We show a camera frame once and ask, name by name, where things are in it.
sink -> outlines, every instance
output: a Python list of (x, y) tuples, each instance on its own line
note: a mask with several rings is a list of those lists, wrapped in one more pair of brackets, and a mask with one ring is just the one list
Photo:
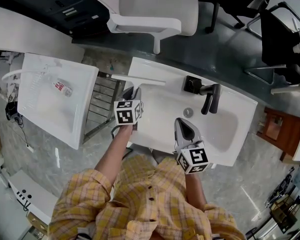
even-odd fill
[[(216, 164), (233, 166), (247, 136), (257, 102), (222, 86), (216, 114), (201, 114), (206, 96), (183, 91), (186, 76), (201, 79), (203, 85), (215, 82), (175, 67), (136, 58), (132, 59), (129, 76), (165, 81), (165, 86), (140, 85), (143, 102), (142, 118), (131, 142), (166, 153), (175, 151), (174, 122), (184, 118), (200, 131), (207, 153), (214, 155)], [(125, 88), (132, 86), (126, 82)], [(184, 116), (190, 108), (193, 115)]]

plaid shirt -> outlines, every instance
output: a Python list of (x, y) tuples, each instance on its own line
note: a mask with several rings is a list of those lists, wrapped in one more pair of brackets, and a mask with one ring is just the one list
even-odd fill
[(194, 208), (186, 199), (185, 173), (166, 157), (157, 167), (144, 155), (122, 163), (110, 200), (111, 184), (99, 171), (75, 174), (55, 205), (50, 239), (75, 239), (78, 227), (95, 222), (94, 240), (243, 240), (232, 215), (213, 204)]

white chair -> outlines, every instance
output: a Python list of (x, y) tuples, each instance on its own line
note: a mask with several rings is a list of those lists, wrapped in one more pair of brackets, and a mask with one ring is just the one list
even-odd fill
[(175, 35), (192, 36), (198, 25), (198, 0), (98, 0), (110, 12), (112, 33), (148, 33), (155, 54), (160, 40)]

black faucet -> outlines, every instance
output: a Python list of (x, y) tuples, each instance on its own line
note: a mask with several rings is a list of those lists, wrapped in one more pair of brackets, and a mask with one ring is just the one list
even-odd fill
[(201, 79), (189, 76), (185, 78), (183, 90), (192, 94), (206, 95), (204, 105), (201, 109), (201, 113), (206, 115), (208, 111), (212, 114), (216, 114), (218, 111), (218, 104), (221, 95), (221, 85), (203, 85)]

